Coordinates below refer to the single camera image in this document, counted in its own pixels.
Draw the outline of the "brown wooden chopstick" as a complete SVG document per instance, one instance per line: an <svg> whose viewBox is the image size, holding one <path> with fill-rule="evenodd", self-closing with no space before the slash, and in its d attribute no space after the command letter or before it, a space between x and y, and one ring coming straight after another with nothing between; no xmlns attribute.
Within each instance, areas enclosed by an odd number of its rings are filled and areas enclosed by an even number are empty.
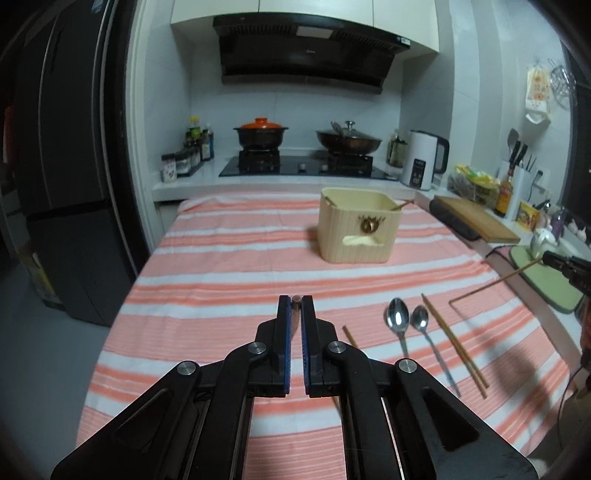
<svg viewBox="0 0 591 480"><path fill-rule="evenodd" d="M349 344L351 344L354 348L359 349L358 343L356 343L355 338L353 337L351 331L349 330L348 326L342 326L342 330L346 335L346 339L348 339Z"/></svg>

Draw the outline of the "small steel spoon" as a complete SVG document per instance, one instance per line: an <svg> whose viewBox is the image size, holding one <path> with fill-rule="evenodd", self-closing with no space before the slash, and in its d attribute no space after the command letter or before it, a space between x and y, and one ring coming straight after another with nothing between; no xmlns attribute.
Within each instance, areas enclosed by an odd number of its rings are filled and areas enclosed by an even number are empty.
<svg viewBox="0 0 591 480"><path fill-rule="evenodd" d="M459 389L457 383L455 382L455 380L453 379L451 372L448 369L448 366L447 366L446 362L444 361L443 357L441 356L441 353L438 350L436 344L434 343L434 341L432 340L432 338L429 335L429 332L428 332L429 312L423 304L415 306L415 308L411 314L410 323L417 331L419 331L425 337L425 339L427 340L428 344L430 345L433 353L435 354L436 360L438 361L440 367L442 368L443 373L445 374L452 390L454 391L456 396L458 398L460 398L461 397L460 389Z"/></svg>

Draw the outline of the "large steel spoon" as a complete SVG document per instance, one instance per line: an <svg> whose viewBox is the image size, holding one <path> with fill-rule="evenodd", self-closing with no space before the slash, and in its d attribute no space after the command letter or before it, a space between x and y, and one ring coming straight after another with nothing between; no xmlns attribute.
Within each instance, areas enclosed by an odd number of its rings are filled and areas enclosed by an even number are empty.
<svg viewBox="0 0 591 480"><path fill-rule="evenodd" d="M386 309L386 324L399 338L403 357L408 358L409 352L406 342L406 332L410 325L410 314L407 305L400 297L394 298L389 303Z"/></svg>

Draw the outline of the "green mat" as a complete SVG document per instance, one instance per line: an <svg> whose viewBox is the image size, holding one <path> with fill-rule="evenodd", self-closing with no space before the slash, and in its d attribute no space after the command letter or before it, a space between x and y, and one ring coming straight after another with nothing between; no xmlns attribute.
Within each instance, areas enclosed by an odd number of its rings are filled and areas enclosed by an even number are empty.
<svg viewBox="0 0 591 480"><path fill-rule="evenodd" d="M570 256L576 251L567 247L558 247L556 253ZM509 249L509 259L515 268L529 264L533 259L529 247L513 246ZM531 266L520 273L526 283L532 287L551 307L564 314L570 314L580 304L583 294L569 284L562 273L542 264Z"/></svg>

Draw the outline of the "wooden cutting board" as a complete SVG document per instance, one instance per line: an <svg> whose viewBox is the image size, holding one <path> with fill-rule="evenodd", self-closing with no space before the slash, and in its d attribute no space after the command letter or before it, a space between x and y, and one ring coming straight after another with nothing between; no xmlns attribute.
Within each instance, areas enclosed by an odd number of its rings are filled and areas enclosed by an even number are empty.
<svg viewBox="0 0 591 480"><path fill-rule="evenodd" d="M518 244L520 237L490 215L485 208L463 198L436 196L430 213L466 240L491 244Z"/></svg>

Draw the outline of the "brown sauce bottle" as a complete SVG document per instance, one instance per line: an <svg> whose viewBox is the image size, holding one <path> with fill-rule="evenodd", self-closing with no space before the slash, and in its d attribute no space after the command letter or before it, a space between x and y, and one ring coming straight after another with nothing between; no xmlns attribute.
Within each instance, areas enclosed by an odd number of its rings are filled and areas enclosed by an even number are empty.
<svg viewBox="0 0 591 480"><path fill-rule="evenodd" d="M504 218L507 214L513 195L513 176L514 168L510 166L500 183L499 194L494 208L494 213L502 218Z"/></svg>

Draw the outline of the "white knife holder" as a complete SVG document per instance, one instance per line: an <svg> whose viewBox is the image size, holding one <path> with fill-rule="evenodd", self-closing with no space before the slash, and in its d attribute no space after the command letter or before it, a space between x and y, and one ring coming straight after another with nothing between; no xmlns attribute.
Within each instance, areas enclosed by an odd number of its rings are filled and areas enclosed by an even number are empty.
<svg viewBox="0 0 591 480"><path fill-rule="evenodd" d="M509 162L502 161L499 169L498 178L500 183L509 169ZM509 208L505 218L509 221L516 219L517 211L521 201L525 201L529 195L530 187L532 185L532 174L522 166L514 168L513 176L513 195L509 204Z"/></svg>

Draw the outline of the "striped pink white tablecloth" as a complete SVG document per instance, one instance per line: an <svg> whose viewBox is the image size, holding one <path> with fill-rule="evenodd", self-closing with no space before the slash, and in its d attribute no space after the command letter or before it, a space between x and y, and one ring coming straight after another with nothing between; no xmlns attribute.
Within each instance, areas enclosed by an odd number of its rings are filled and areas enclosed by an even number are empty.
<svg viewBox="0 0 591 480"><path fill-rule="evenodd" d="M418 206L404 208L383 264L331 264L318 254L315 194L215 193L183 202L127 295L98 357L80 420L86 440L178 362L224 359L276 315L280 296L310 295L319 317L348 326L370 358L393 362L386 324L400 297L423 304L428 332L462 401L523 454L555 424L570 367L537 316L506 285L453 305L495 271ZM410 323L409 355L451 388Z"/></svg>

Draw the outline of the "white electric kettle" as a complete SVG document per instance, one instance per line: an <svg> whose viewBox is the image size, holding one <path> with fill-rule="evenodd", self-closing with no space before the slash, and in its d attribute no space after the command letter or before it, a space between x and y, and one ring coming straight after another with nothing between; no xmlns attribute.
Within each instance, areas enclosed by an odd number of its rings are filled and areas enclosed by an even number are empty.
<svg viewBox="0 0 591 480"><path fill-rule="evenodd" d="M400 181L403 185L427 191L434 177L447 171L450 153L449 141L420 130L411 130Z"/></svg>

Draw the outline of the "beige utensil holder box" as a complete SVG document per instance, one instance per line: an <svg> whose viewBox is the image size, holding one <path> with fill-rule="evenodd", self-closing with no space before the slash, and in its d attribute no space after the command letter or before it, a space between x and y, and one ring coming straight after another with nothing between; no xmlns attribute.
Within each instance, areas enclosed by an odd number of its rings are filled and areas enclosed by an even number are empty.
<svg viewBox="0 0 591 480"><path fill-rule="evenodd" d="M376 190L322 189L317 228L322 258L332 264L388 262L403 214L403 209L391 209L399 204Z"/></svg>

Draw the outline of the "black wok pan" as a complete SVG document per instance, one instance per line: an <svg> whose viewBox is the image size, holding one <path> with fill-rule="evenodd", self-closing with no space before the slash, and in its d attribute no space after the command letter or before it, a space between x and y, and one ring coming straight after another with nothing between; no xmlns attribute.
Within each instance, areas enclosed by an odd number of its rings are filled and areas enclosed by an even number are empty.
<svg viewBox="0 0 591 480"><path fill-rule="evenodd" d="M345 126L332 121L331 129L318 130L315 134L322 147L332 153L369 155L382 144L381 139L356 130L354 121L346 121Z"/></svg>

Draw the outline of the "black gas stove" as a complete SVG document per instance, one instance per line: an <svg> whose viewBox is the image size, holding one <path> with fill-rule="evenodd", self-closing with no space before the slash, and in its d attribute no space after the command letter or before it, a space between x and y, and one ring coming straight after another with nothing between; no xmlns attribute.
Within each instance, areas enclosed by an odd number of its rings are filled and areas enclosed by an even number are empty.
<svg viewBox="0 0 591 480"><path fill-rule="evenodd" d="M281 154L279 150L242 151L219 174L221 177L280 175L397 180L375 167L372 156L329 151L307 156Z"/></svg>

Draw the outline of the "black pot orange lid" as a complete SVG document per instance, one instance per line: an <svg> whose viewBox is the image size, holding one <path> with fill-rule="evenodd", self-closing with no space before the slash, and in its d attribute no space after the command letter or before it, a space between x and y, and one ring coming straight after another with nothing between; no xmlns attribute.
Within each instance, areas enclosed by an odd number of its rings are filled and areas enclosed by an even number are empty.
<svg viewBox="0 0 591 480"><path fill-rule="evenodd" d="M283 143L287 127L270 122L266 117L257 117L252 122L235 127L238 142L243 150L277 150Z"/></svg>

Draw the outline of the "black refrigerator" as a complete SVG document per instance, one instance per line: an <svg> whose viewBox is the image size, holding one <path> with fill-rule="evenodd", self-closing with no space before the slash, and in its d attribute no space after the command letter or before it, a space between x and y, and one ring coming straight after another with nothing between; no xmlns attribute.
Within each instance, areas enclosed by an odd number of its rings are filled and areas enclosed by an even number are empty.
<svg viewBox="0 0 591 480"><path fill-rule="evenodd" d="M56 1L1 64L9 164L33 250L63 309L104 326L148 258L126 134L135 10Z"/></svg>

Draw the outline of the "black range hood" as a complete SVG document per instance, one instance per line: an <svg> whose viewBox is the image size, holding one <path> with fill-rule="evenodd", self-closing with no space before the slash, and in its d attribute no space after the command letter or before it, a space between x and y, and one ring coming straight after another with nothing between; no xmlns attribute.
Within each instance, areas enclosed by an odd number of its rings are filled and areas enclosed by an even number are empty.
<svg viewBox="0 0 591 480"><path fill-rule="evenodd" d="M297 83L374 94L411 41L356 22L297 13L215 16L212 27L228 83Z"/></svg>

